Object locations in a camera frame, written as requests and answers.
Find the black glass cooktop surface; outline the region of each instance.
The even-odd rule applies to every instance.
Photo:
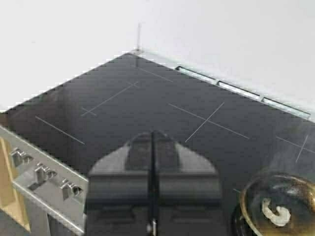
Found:
[[[139,133],[160,130],[208,158],[225,214],[262,169],[315,181],[315,125],[132,54],[5,113],[9,129],[87,175]]]

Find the saucepan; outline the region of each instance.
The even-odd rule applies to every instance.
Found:
[[[315,236],[315,184],[284,173],[257,175],[240,195],[257,236]]]

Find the stainless steel frame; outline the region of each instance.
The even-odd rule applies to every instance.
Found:
[[[87,178],[1,125],[0,137],[7,140],[13,148],[18,148],[32,157],[30,163],[20,164],[16,167],[19,176],[13,181],[13,187],[31,201],[32,204],[39,207],[38,211],[41,211],[43,214],[46,212],[76,235],[82,235],[84,233],[85,221],[83,214],[84,202],[88,190]],[[36,168],[38,168],[38,163],[48,167],[49,170],[55,172],[57,176],[53,176],[53,179],[47,180],[42,187],[38,188],[40,191],[35,192],[30,189],[30,186],[38,182],[35,172]],[[58,183],[62,181],[64,181],[63,186],[58,186]],[[70,182],[79,186],[82,191],[80,196],[76,197],[76,199],[69,196],[69,189],[73,186],[73,184],[68,185]],[[55,192],[57,194],[56,196],[56,194],[49,192],[51,190],[59,190],[60,192]],[[38,222],[32,222],[32,220],[34,219],[30,217],[31,228],[32,225],[33,228],[38,228]],[[49,236],[49,231],[44,229],[40,235]]]
[[[257,102],[266,104],[268,106],[273,106],[273,107],[275,107],[275,108],[277,108],[279,110],[283,110],[285,112],[288,112],[288,113],[291,113],[293,115],[299,116],[299,117],[304,118],[306,120],[309,120],[311,122],[315,122],[315,109],[309,107],[308,105],[298,104],[296,102],[289,101],[288,99],[279,98],[279,97],[276,96],[276,94],[273,94],[273,95],[272,94],[266,94],[264,91],[258,91],[257,88],[249,88],[245,84],[239,84],[238,82],[229,81],[226,78],[217,78],[216,76],[210,75],[210,73],[207,72],[207,71],[200,70],[200,69],[198,69],[196,67],[193,67],[193,66],[191,66],[189,64],[178,62],[176,59],[165,58],[165,57],[163,57],[161,55],[158,55],[155,52],[151,52],[150,50],[147,50],[147,49],[143,49],[143,48],[142,49],[136,49],[136,50],[131,51],[131,53],[133,53],[133,54],[135,54],[135,55],[137,55],[139,57],[142,57],[144,59],[153,61],[153,62],[155,62],[157,64],[160,64],[160,65],[163,65],[165,67],[168,67],[170,69],[173,69],[173,70],[176,70],[176,68],[179,67],[179,66],[187,68],[187,69],[189,69],[189,70],[191,70],[191,71],[193,71],[195,73],[202,74],[205,77],[208,77],[209,79],[208,80],[203,80],[203,79],[201,79],[199,77],[195,77],[195,78],[203,80],[203,81],[205,81],[207,83],[210,83],[212,85],[221,87],[221,88],[226,89],[226,90],[230,90],[230,89],[226,88],[224,86],[221,86],[220,82],[227,83],[229,85],[232,85],[233,87],[240,88],[240,89],[243,89],[243,90],[246,90],[246,91],[258,94],[259,98],[258,99],[254,99]],[[276,103],[278,102],[279,105],[278,106],[274,106],[273,105],[274,101],[276,101]],[[299,110],[301,112],[308,113],[309,116],[306,118],[305,116],[300,116],[298,114],[295,114],[294,112],[292,112],[290,110],[290,108],[297,109],[297,110]]]

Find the air vent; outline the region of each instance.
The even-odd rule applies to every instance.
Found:
[[[231,92],[234,92],[234,93],[243,95],[245,97],[251,98],[253,100],[265,103],[265,104],[267,104],[267,105],[269,105],[271,107],[274,107],[274,108],[280,109],[282,111],[291,113],[291,114],[293,114],[295,116],[298,116],[298,117],[301,117],[301,118],[304,118],[304,119],[308,119],[311,116],[311,114],[309,114],[309,113],[306,113],[306,112],[303,112],[301,110],[295,109],[293,107],[287,106],[287,105],[285,105],[283,103],[276,102],[276,101],[271,100],[269,98],[265,98],[264,96],[260,96],[259,94],[256,94],[256,93],[253,93],[253,92],[249,92],[249,91],[244,90],[242,88],[239,88],[239,87],[230,85],[228,83],[222,82],[220,80],[217,80],[217,79],[205,76],[205,75],[197,73],[197,72],[194,72],[194,71],[186,69],[184,67],[178,66],[176,68],[176,70],[178,70],[178,71],[180,71],[180,72],[182,72],[184,74],[187,74],[189,76],[192,76],[194,78],[197,78],[197,79],[206,81],[208,83],[211,83],[213,85],[219,86],[219,87],[221,87],[223,89],[229,90]]]
[[[176,70],[184,73],[184,74],[187,74],[189,76],[192,76],[192,77],[195,77],[197,79],[200,79],[200,80],[203,80],[203,81],[206,81],[208,83],[211,83],[211,84],[215,84],[216,83],[216,80],[214,78],[211,78],[211,77],[208,77],[208,76],[205,76],[205,75],[202,75],[200,73],[196,73],[194,71],[191,71],[191,70],[188,70],[188,69],[185,69],[181,66],[178,66],[176,68]]]
[[[229,84],[224,83],[224,82],[221,82],[221,81],[219,82],[219,86],[222,87],[222,88],[224,88],[224,89],[230,90],[230,91],[232,91],[232,92],[238,93],[238,94],[240,94],[240,95],[243,95],[243,96],[246,96],[246,97],[255,99],[255,100],[258,100],[258,99],[259,99],[259,95],[255,94],[255,93],[252,93],[252,92],[243,90],[243,89],[241,89],[241,88],[238,88],[238,87],[229,85]]]
[[[302,117],[302,118],[305,118],[305,119],[308,119],[310,117],[311,114],[309,113],[306,113],[306,112],[303,112],[303,111],[300,111],[298,109],[295,109],[293,107],[289,107],[285,104],[282,104],[280,102],[276,102],[274,100],[271,100],[271,99],[268,99],[268,98],[264,98],[262,100],[263,103],[266,103],[267,105],[269,106],[272,106],[272,107],[275,107],[275,108],[278,108],[278,109],[281,109],[283,111],[286,111],[286,112],[289,112],[293,115],[296,115],[298,117]]]

